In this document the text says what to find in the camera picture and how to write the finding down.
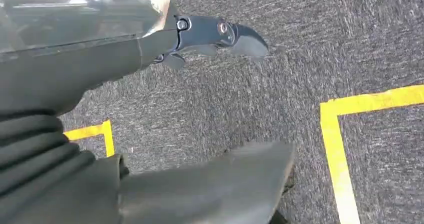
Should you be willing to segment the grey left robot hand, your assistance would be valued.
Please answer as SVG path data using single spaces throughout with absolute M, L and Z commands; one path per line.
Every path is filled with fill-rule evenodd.
M 249 142 L 217 159 L 131 174 L 96 159 L 59 116 L 84 93 L 181 51 L 262 58 L 252 28 L 181 15 L 172 0 L 0 0 L 0 221 L 3 224 L 284 224 L 295 146 Z

